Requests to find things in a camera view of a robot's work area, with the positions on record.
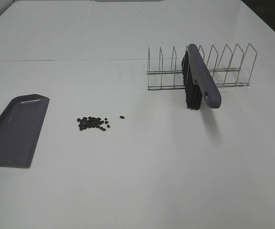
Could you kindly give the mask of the pile of coffee beans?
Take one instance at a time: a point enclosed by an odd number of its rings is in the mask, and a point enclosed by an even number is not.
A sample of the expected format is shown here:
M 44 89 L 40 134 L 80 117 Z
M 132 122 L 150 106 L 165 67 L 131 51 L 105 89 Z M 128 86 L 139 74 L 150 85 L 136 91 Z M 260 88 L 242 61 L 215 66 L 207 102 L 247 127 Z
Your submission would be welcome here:
M 101 131 L 106 131 L 107 128 L 110 128 L 110 124 L 107 118 L 102 119 L 101 117 L 82 117 L 76 119 L 78 123 L 78 128 L 80 131 L 86 129 L 97 128 Z

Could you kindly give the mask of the purple hand brush black bristles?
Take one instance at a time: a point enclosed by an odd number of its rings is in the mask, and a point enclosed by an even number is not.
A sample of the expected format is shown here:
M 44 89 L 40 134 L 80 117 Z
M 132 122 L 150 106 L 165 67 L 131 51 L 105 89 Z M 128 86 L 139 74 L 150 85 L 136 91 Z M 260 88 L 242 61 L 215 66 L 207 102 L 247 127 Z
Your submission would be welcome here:
M 189 44 L 181 62 L 186 105 L 199 110 L 204 101 L 209 108 L 218 109 L 222 103 L 221 94 L 207 69 L 196 44 Z

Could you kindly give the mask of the purple plastic dustpan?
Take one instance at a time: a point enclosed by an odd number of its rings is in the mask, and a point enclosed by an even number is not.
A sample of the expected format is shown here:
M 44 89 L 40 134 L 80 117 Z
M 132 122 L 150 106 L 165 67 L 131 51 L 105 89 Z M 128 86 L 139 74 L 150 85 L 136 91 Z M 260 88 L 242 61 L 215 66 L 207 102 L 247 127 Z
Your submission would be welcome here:
M 50 99 L 13 98 L 0 115 L 0 167 L 30 168 Z

